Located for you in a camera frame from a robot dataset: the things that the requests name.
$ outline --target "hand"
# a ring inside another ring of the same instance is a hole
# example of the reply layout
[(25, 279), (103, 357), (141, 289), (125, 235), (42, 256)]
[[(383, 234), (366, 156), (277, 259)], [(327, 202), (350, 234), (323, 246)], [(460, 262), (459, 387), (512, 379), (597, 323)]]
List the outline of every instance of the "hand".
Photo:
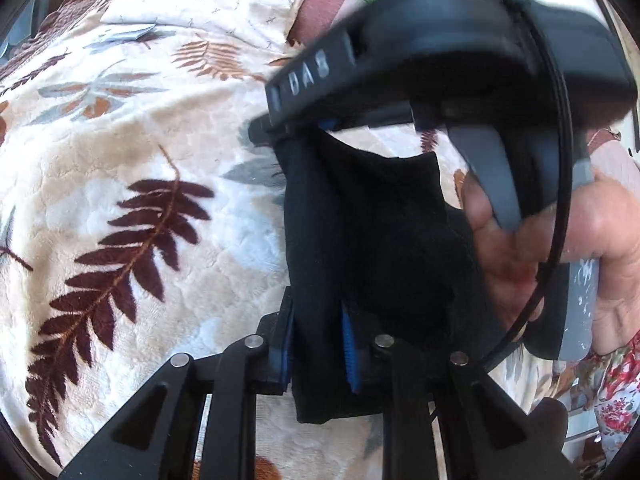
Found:
[[(508, 233), (498, 227), (487, 195), (469, 174), (463, 206), (487, 287), (508, 328), (535, 288), (538, 263), (548, 257), (556, 205)], [(592, 348), (604, 355), (628, 344), (640, 330), (640, 202), (597, 170), (594, 183), (574, 191), (561, 261), (592, 257), (600, 258)]]

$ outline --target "black cloth pouch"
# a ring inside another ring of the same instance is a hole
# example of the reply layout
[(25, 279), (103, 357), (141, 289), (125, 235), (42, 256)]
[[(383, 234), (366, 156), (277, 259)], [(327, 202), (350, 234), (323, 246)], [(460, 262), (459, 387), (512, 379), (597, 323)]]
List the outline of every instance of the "black cloth pouch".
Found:
[(346, 380), (344, 302), (385, 333), (446, 359), (481, 358), (504, 334), (464, 214), (446, 204), (434, 153), (385, 158), (319, 129), (277, 140), (294, 309), (292, 390), (299, 422), (380, 410)]

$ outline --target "red flower print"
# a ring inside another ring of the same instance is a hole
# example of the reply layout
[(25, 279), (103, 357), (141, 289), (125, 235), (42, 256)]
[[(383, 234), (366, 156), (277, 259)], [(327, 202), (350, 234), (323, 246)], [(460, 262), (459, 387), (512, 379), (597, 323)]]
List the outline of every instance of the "red flower print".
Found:
[(631, 432), (633, 412), (626, 410), (626, 399), (615, 400), (612, 404), (603, 406), (600, 415), (607, 429), (619, 433)]
[(607, 374), (604, 383), (605, 397), (602, 400), (609, 400), (616, 392), (630, 384), (638, 383), (638, 377), (640, 377), (640, 359), (635, 352), (629, 351), (620, 366), (612, 368)]

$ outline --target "blanket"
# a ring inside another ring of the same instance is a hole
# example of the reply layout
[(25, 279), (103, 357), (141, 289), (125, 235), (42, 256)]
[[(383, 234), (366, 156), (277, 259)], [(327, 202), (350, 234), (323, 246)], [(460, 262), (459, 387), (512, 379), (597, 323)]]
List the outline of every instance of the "blanket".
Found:
[[(172, 354), (221, 352), (278, 309), (285, 180), (247, 125), (297, 52), (301, 3), (98, 0), (0, 82), (0, 411), (48, 471)], [(139, 22), (155, 26), (132, 36)], [(466, 166), (444, 132), (336, 135), (435, 150), (460, 207)], [(525, 410), (552, 389), (551, 363), (526, 352), (494, 372), (516, 375)], [(301, 426), (288, 394), (257, 413), (264, 478), (380, 476), (378, 416)]]

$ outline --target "floral fabric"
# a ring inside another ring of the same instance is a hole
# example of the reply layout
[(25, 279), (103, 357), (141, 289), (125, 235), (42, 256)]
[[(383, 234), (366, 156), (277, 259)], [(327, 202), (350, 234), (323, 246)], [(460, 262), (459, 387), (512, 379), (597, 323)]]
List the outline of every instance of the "floral fabric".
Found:
[(625, 347), (592, 354), (577, 366), (585, 409), (595, 410), (602, 449), (610, 463), (640, 416), (640, 332)]

